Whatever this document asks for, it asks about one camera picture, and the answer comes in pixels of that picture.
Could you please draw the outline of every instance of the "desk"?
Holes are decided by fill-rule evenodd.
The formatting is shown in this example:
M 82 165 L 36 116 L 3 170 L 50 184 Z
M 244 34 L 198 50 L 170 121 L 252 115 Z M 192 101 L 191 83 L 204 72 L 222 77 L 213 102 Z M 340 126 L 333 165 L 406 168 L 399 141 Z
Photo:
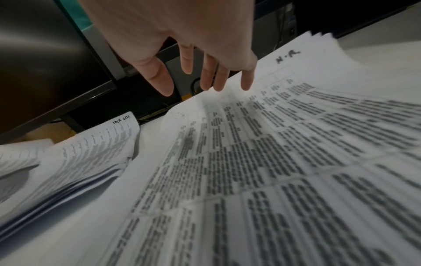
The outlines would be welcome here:
M 339 40 L 354 60 L 363 64 L 406 66 L 421 62 L 421 4 Z M 139 150 L 155 145 L 163 118 L 141 126 Z M 10 239 L 0 243 L 2 266 L 36 265 L 54 243 L 85 213 L 110 182 L 54 209 Z

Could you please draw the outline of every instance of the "finger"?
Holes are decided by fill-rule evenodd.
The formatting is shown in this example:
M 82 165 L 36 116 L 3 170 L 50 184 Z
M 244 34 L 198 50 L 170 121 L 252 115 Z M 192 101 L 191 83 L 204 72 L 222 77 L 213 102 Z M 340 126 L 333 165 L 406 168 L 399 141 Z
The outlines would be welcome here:
M 214 89 L 217 92 L 223 90 L 225 83 L 227 82 L 229 76 L 229 69 L 224 67 L 222 64 L 219 64 L 218 71 L 216 72 Z
M 140 74 L 164 96 L 171 96 L 174 83 L 164 63 L 157 57 L 140 60 L 133 63 Z
M 188 46 L 178 43 L 180 49 L 180 63 L 181 69 L 186 74 L 191 74 L 193 72 L 193 44 Z
M 211 88 L 217 64 L 218 63 L 214 57 L 205 53 L 203 56 L 202 75 L 200 77 L 200 86 L 202 90 L 207 91 Z
M 246 70 L 243 70 L 241 73 L 241 88 L 245 91 L 248 91 L 253 84 L 254 80 L 254 71 L 256 70 L 257 65 L 257 56 L 252 52 L 250 64 Z

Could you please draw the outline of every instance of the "hand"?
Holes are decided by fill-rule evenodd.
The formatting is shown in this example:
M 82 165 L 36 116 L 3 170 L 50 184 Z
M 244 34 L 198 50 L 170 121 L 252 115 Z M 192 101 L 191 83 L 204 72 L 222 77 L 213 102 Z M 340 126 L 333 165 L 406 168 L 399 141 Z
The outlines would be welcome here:
M 221 91 L 230 70 L 242 71 L 241 88 L 254 79 L 251 50 L 254 0 L 79 0 L 121 58 L 132 64 L 161 94 L 174 83 L 155 55 L 167 37 L 178 42 L 183 71 L 193 71 L 194 46 L 204 51 L 200 86 Z

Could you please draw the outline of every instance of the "white table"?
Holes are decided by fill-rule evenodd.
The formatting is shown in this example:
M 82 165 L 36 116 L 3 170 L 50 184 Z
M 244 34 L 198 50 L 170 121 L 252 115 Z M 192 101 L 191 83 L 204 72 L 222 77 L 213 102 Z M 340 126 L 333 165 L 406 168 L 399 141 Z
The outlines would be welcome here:
M 339 39 L 339 43 L 350 57 L 363 64 L 420 64 L 421 4 L 351 33 Z M 162 120 L 161 117 L 141 126 L 139 150 L 154 145 Z M 0 243 L 1 266 L 36 265 L 109 185 L 107 182 L 65 203 Z

